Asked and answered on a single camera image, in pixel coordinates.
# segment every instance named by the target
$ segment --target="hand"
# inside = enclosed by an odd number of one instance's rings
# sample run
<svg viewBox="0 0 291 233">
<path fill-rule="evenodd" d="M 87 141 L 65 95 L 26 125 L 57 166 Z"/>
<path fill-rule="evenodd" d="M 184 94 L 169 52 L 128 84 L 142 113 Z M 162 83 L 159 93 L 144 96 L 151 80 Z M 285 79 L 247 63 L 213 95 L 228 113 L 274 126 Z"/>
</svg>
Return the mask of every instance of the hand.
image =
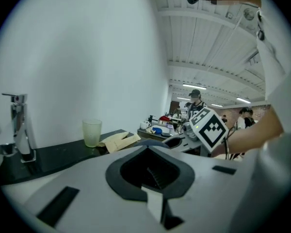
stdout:
<svg viewBox="0 0 291 233">
<path fill-rule="evenodd" d="M 220 154 L 225 154 L 225 146 L 224 143 L 217 146 L 211 153 L 211 157 L 214 158 Z"/>
</svg>

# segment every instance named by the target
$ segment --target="white ceiling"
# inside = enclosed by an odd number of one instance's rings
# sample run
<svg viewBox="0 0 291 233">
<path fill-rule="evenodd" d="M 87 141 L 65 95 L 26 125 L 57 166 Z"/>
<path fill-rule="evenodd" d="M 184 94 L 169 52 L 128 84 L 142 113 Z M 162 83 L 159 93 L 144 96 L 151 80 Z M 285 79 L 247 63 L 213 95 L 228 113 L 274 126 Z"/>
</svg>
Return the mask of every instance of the white ceiling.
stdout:
<svg viewBox="0 0 291 233">
<path fill-rule="evenodd" d="M 206 103 L 223 106 L 265 100 L 264 70 L 257 51 L 257 8 L 246 4 L 212 5 L 200 0 L 155 0 L 162 17 L 162 31 L 173 86 L 173 100 L 189 98 L 202 85 Z M 244 10 L 254 15 L 247 20 Z"/>
</svg>

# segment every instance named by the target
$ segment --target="man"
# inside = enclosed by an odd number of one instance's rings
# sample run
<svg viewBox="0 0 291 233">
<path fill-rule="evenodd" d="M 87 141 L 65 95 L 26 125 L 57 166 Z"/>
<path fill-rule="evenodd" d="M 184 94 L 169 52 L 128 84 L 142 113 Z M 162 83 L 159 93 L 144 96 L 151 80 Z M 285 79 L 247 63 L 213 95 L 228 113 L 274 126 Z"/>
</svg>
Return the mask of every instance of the man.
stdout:
<svg viewBox="0 0 291 233">
<path fill-rule="evenodd" d="M 173 117 L 174 117 L 175 115 L 177 115 L 178 118 L 181 117 L 181 109 L 180 109 L 180 106 L 178 106 L 178 108 L 174 110 Z"/>
<path fill-rule="evenodd" d="M 247 128 L 245 119 L 249 117 L 250 109 L 248 107 L 244 107 L 239 111 L 239 117 L 235 122 L 235 130 L 241 130 Z"/>
<path fill-rule="evenodd" d="M 206 107 L 206 104 L 201 100 L 201 94 L 199 90 L 193 90 L 189 96 L 193 103 L 189 106 L 188 113 L 186 115 L 186 121 L 189 121 L 194 115 L 196 115 L 202 108 Z"/>
<path fill-rule="evenodd" d="M 226 118 L 226 115 L 223 115 L 221 119 L 222 119 L 222 121 L 224 122 L 224 124 L 226 125 L 226 124 L 227 124 L 227 118 Z"/>
<path fill-rule="evenodd" d="M 265 73 L 266 100 L 270 110 L 255 125 L 236 131 L 228 140 L 230 153 L 242 153 L 291 133 L 291 28 L 272 0 L 211 0 L 218 4 L 249 2 L 259 7 L 257 45 Z M 225 153 L 217 147 L 212 157 Z"/>
</svg>

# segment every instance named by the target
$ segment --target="black countertop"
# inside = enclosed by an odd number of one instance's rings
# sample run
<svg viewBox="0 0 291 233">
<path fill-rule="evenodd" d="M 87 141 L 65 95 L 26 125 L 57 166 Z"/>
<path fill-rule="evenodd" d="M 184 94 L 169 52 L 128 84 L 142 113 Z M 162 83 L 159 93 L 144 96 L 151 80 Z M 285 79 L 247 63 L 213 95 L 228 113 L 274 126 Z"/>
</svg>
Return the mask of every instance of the black countertop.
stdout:
<svg viewBox="0 0 291 233">
<path fill-rule="evenodd" d="M 122 132 L 125 132 L 125 130 L 102 134 L 100 140 Z M 105 147 L 87 147 L 84 140 L 36 149 L 36 161 L 34 162 L 22 163 L 20 153 L 17 152 L 11 157 L 4 157 L 0 166 L 0 185 L 41 178 L 69 168 L 81 161 L 108 153 Z"/>
</svg>

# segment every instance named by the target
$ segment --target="fluorescent light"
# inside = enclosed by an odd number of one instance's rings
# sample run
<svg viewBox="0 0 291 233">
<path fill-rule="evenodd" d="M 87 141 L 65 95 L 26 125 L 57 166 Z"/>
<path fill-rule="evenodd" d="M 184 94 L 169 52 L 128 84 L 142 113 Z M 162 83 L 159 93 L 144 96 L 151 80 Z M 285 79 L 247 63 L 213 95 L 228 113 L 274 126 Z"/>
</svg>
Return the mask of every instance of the fluorescent light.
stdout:
<svg viewBox="0 0 291 233">
<path fill-rule="evenodd" d="M 201 90 L 207 90 L 207 88 L 204 88 L 201 86 L 190 85 L 190 84 L 183 84 L 183 86 L 197 88 L 197 89 L 201 89 Z"/>
<path fill-rule="evenodd" d="M 222 105 L 217 105 L 217 104 L 213 104 L 213 103 L 211 105 L 218 106 L 218 107 L 223 107 Z"/>
<path fill-rule="evenodd" d="M 241 99 L 241 98 L 236 98 L 236 99 L 239 100 L 239 101 L 245 102 L 245 103 L 251 103 L 251 102 L 249 102 L 247 100 L 244 100 L 244 99 Z"/>
<path fill-rule="evenodd" d="M 184 99 L 184 98 L 177 98 L 177 99 Z M 184 100 L 190 100 L 190 99 L 184 99 Z"/>
</svg>

